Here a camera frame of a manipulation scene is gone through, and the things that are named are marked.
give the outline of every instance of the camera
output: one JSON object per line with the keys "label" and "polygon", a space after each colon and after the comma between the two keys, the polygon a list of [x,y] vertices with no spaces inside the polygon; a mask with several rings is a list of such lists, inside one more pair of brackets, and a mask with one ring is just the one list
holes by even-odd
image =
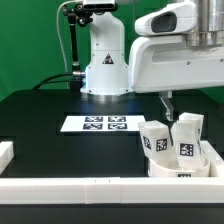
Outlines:
{"label": "camera", "polygon": [[115,0],[84,0],[83,8],[93,12],[110,12],[117,9],[117,4],[115,3]]}

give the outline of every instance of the cable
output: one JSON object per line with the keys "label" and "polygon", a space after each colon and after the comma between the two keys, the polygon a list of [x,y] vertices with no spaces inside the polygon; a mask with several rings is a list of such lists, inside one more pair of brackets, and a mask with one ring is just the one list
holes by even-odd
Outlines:
{"label": "cable", "polygon": [[82,1],[81,0],[73,0],[73,1],[64,2],[59,6],[58,11],[57,11],[57,18],[56,18],[57,33],[58,33],[58,39],[59,39],[60,46],[61,46],[61,52],[62,52],[62,56],[63,56],[63,60],[64,60],[64,66],[65,66],[65,72],[66,73],[68,73],[69,69],[68,69],[67,58],[66,58],[66,55],[65,55],[64,44],[63,44],[62,37],[61,37],[61,31],[60,31],[60,25],[59,25],[59,16],[60,16],[61,8],[64,5],[71,4],[71,3],[78,3],[78,2],[82,2]]}
{"label": "cable", "polygon": [[66,74],[58,74],[58,75],[51,76],[49,78],[44,79],[42,82],[40,82],[36,86],[34,86],[33,87],[33,90],[38,90],[44,84],[53,83],[53,82],[49,82],[50,80],[57,79],[57,78],[61,78],[61,77],[68,77],[68,76],[72,76],[72,75],[73,75],[72,73],[66,73]]}
{"label": "cable", "polygon": [[74,79],[71,79],[71,80],[61,80],[61,81],[51,81],[51,82],[42,82],[41,84],[38,85],[38,87],[36,86],[36,89],[35,90],[38,90],[42,85],[45,85],[45,84],[70,82],[70,81],[73,81],[73,80]]}

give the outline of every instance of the black table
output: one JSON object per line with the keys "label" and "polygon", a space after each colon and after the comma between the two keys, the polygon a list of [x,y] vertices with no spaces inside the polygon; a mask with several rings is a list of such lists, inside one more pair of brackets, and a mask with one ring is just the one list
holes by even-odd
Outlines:
{"label": "black table", "polygon": [[[224,113],[200,91],[174,92],[179,113],[205,116],[202,140],[224,153]],[[118,102],[82,99],[68,90],[24,90],[0,103],[0,140],[14,142],[15,158],[1,178],[146,177],[138,132],[61,133],[67,115],[144,115],[165,119],[158,94],[135,94]],[[222,223],[222,204],[1,205],[3,223]]]}

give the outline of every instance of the printed marker sheet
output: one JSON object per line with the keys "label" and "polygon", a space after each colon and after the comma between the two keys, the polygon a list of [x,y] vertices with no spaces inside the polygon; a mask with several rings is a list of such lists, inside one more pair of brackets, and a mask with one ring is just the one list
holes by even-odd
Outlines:
{"label": "printed marker sheet", "polygon": [[145,122],[144,116],[67,116],[61,132],[139,131],[139,122]]}

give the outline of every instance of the green background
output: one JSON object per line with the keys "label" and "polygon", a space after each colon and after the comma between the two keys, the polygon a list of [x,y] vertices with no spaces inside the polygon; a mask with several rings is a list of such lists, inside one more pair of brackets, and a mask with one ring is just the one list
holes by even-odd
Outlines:
{"label": "green background", "polygon": [[[64,73],[63,58],[56,32],[56,12],[63,0],[1,0],[0,7],[0,100],[16,90],[30,89],[43,79]],[[168,0],[140,0],[122,5],[114,15],[126,28],[126,62],[137,35],[135,19],[164,7]],[[66,55],[71,62],[69,30],[61,16],[60,26]],[[79,60],[82,69],[90,61],[89,29],[77,29]],[[47,88],[66,88],[65,84]],[[224,88],[204,89],[219,103],[224,102]]]}

